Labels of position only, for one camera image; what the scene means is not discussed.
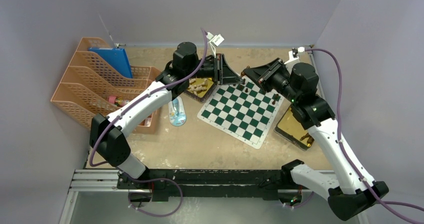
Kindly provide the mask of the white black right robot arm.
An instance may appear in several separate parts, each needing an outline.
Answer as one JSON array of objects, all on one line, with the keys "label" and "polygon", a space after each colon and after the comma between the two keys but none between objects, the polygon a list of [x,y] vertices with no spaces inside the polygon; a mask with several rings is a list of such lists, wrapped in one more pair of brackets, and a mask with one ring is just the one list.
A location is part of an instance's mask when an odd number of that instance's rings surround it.
[{"label": "white black right robot arm", "polygon": [[319,76],[315,68],[304,62],[288,70],[279,58],[258,66],[247,67],[242,74],[264,92],[275,90],[290,101],[294,118],[319,144],[331,164],[335,179],[311,169],[300,160],[292,161],[281,170],[281,182],[288,188],[296,184],[306,187],[325,200],[332,212],[343,221],[372,207],[389,188],[369,174],[343,135],[338,134],[338,121],[329,104],[317,94]]}]

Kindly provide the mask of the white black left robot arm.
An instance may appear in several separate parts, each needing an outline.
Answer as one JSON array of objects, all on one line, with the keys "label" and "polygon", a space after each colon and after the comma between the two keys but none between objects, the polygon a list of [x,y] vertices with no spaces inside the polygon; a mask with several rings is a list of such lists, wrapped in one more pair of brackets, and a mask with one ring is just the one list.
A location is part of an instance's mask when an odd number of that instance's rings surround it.
[{"label": "white black left robot arm", "polygon": [[242,84],[243,79],[227,64],[223,54],[198,57],[192,42],[182,42],[172,60],[139,96],[108,115],[91,120],[89,144],[113,167],[125,172],[138,189],[149,183],[148,168],[132,154],[127,137],[150,114],[180,96],[191,78],[211,78],[217,85]]}]

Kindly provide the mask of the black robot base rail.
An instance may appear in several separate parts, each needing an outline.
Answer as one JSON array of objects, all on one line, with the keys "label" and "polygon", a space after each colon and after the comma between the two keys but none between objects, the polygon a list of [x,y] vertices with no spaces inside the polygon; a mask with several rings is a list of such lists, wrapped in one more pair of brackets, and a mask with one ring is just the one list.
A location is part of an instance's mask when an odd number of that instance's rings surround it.
[{"label": "black robot base rail", "polygon": [[170,197],[199,197],[296,203],[308,191],[290,181],[283,170],[150,169],[137,181],[119,174],[117,188],[149,191],[154,202],[166,202]]}]

